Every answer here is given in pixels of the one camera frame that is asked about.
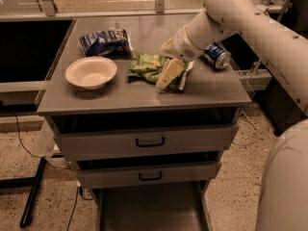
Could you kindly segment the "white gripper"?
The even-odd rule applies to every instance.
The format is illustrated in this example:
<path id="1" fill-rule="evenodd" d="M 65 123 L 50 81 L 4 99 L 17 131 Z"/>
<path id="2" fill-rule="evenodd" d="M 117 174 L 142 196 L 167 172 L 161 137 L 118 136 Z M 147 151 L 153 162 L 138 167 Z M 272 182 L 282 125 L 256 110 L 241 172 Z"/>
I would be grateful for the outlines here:
<path id="1" fill-rule="evenodd" d="M 204 49 L 205 31 L 200 26 L 182 26 L 177 33 L 161 45 L 161 50 L 179 59 L 172 59 L 163 67 L 156 87 L 165 89 L 184 70 L 185 62 L 191 62 L 198 58 Z"/>

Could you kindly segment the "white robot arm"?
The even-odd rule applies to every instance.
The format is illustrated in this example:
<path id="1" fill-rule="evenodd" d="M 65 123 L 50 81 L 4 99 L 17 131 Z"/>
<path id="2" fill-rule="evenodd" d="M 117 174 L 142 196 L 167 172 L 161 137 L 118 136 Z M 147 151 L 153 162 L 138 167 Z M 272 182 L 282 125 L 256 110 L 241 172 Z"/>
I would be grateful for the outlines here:
<path id="1" fill-rule="evenodd" d="M 308 39 L 271 19 L 253 0 L 205 0 L 204 9 L 162 45 L 191 62 L 235 32 L 294 102 L 308 109 Z M 308 231 L 308 120 L 287 129 L 269 151 L 255 231 Z"/>

